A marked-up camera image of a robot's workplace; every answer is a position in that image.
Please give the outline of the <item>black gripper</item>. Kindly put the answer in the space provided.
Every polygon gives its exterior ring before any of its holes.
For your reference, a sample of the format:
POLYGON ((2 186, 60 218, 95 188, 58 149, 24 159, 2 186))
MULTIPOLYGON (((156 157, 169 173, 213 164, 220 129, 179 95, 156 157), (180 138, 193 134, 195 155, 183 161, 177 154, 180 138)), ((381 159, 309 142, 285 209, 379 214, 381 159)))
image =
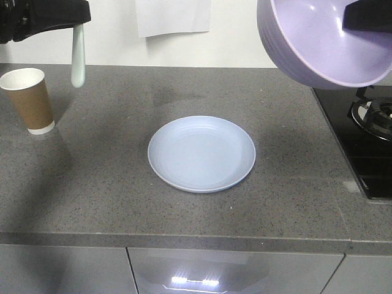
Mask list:
POLYGON ((91 21, 88 1, 1 0, 1 44, 91 21))

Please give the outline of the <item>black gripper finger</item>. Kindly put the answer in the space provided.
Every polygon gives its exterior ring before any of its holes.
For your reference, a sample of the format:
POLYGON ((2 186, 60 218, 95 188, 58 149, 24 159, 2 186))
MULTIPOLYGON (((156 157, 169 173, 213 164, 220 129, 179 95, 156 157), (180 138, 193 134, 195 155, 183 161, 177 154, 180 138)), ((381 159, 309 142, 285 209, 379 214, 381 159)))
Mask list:
POLYGON ((343 27, 391 33, 391 0, 362 0, 346 5, 343 27))

